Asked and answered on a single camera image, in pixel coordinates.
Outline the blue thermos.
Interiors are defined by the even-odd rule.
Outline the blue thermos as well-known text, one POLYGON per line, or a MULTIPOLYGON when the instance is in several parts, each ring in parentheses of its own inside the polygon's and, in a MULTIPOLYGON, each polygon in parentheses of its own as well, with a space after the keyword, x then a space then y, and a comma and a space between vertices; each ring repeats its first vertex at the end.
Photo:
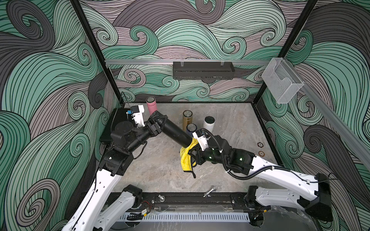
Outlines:
POLYGON ((196 132, 198 129, 197 125, 190 123, 186 127, 186 132, 189 134, 191 137, 193 136, 193 133, 196 132))

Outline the black hard case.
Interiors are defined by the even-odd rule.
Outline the black hard case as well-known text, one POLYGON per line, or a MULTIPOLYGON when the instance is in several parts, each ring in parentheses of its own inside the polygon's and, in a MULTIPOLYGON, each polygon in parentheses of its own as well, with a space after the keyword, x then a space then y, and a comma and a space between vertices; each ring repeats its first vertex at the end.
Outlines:
POLYGON ((127 112, 129 111, 129 108, 115 108, 108 119, 108 123, 106 124, 102 135, 100 136, 99 141, 102 144, 110 144, 111 143, 111 132, 115 129, 115 127, 118 125, 118 123, 122 121, 132 121, 128 117, 127 112))

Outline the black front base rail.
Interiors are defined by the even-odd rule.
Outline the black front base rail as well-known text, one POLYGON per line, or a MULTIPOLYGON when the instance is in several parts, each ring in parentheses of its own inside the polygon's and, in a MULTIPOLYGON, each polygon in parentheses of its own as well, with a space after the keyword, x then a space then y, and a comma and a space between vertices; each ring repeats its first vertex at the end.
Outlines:
POLYGON ((143 203, 145 206, 156 210, 169 207, 201 207, 201 206, 226 206, 234 209, 248 209, 266 206, 282 206, 300 208, 308 204, 301 196, 287 190, 272 190, 265 188, 252 188, 246 193, 211 193, 211 197, 203 197, 203 193, 141 193, 135 199, 135 205, 143 203), (160 202, 158 195, 165 196, 165 201, 160 202))

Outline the clear acrylic wall holder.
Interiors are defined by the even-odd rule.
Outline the clear acrylic wall holder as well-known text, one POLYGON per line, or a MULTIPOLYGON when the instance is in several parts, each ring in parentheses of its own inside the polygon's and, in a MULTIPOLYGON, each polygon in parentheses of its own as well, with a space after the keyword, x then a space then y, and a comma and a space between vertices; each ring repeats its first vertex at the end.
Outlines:
POLYGON ((262 79, 278 104, 288 104, 304 86, 292 63, 284 58, 272 58, 262 79))

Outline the white thermos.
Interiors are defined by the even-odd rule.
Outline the white thermos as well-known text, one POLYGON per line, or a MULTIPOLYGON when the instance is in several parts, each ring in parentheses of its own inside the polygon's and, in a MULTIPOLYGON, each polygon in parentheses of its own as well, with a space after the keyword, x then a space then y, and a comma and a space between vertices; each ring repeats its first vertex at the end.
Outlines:
POLYGON ((212 116, 206 116, 204 118, 204 122, 203 122, 203 128, 208 130, 209 132, 213 132, 213 129, 214 129, 214 125, 215 125, 215 118, 212 117, 212 116))

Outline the silver bolt on rail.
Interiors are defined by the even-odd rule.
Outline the silver bolt on rail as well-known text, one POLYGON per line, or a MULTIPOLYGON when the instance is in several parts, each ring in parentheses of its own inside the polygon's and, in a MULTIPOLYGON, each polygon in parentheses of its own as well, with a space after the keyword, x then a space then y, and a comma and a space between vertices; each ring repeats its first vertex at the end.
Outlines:
POLYGON ((211 189, 209 189, 207 192, 204 193, 204 196, 203 197, 211 197, 211 193, 216 191, 216 188, 215 187, 212 187, 211 189))

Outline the yellow grey cleaning cloth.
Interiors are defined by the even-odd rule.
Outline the yellow grey cleaning cloth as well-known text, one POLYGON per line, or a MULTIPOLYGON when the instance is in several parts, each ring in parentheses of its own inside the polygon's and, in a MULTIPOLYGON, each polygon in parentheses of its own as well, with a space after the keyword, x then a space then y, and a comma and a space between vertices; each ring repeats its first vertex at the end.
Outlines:
POLYGON ((196 158, 191 155, 190 150, 194 148, 197 144, 198 141, 193 138, 191 145, 186 148, 182 147, 179 152, 182 171, 185 173, 191 173, 194 179, 196 178, 196 174, 194 173, 193 168, 197 166, 197 163, 196 158))

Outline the black wall shelf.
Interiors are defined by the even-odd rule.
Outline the black wall shelf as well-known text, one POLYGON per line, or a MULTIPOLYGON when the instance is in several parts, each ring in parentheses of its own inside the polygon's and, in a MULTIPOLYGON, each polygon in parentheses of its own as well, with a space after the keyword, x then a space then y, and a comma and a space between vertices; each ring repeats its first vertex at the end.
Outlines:
POLYGON ((235 75, 232 62, 181 61, 173 62, 172 76, 175 80, 231 80, 235 75))

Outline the gold thermos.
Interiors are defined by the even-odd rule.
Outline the gold thermos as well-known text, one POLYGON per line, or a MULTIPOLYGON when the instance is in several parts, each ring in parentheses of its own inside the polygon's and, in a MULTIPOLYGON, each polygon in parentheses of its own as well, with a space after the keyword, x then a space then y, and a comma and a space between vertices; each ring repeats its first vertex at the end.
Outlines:
POLYGON ((193 113, 190 110, 183 112, 183 131, 187 130, 187 126, 192 123, 193 113))

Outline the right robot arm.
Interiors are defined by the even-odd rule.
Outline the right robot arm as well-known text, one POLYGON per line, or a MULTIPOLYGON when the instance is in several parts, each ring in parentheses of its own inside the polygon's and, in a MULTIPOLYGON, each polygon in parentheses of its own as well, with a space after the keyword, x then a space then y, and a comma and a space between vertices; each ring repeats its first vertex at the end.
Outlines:
POLYGON ((201 137, 197 142, 188 152, 192 163, 222 164, 226 173, 237 180, 261 178, 281 186, 281 189, 249 187, 245 197, 249 207, 296 208, 318 220, 333 221, 328 175, 313 176, 273 164, 252 152, 231 147, 220 136, 201 137))

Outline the silver knob on rail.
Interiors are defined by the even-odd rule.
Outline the silver knob on rail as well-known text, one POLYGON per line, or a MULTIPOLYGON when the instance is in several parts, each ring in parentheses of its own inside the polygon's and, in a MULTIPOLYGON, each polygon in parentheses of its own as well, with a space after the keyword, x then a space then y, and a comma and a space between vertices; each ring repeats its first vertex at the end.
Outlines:
POLYGON ((158 198, 161 203, 165 201, 165 196, 163 195, 158 195, 158 198))

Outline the pink thermos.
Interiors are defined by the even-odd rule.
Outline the pink thermos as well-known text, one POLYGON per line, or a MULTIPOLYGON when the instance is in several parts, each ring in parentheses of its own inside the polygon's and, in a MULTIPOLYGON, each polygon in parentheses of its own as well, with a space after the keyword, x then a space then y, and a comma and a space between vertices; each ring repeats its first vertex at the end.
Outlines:
POLYGON ((149 110, 150 115, 152 115, 155 111, 158 110, 155 97, 152 97, 152 96, 147 97, 146 104, 147 104, 147 108, 149 110))

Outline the black thermos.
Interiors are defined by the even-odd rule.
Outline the black thermos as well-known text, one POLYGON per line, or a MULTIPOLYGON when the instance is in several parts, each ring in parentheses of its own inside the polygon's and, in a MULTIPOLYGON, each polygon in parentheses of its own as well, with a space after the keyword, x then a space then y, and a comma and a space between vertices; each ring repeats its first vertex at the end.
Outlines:
POLYGON ((172 140, 180 144, 182 147, 187 148, 192 143, 192 138, 184 132, 181 128, 175 125, 167 117, 159 121, 162 132, 170 137, 172 140))

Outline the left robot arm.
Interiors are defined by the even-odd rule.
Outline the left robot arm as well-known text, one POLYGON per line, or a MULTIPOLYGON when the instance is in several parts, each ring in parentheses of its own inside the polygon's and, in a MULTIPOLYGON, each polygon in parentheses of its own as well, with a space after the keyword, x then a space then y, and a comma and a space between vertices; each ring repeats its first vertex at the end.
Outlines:
POLYGON ((134 160, 133 152, 146 145, 151 137, 160 134, 168 117, 155 111, 147 121, 122 121, 111 133, 111 147, 102 156, 94 181, 75 214, 63 227, 64 231, 108 231, 129 209, 141 206, 142 190, 135 186, 125 188, 118 199, 103 209, 114 187, 123 178, 134 160))

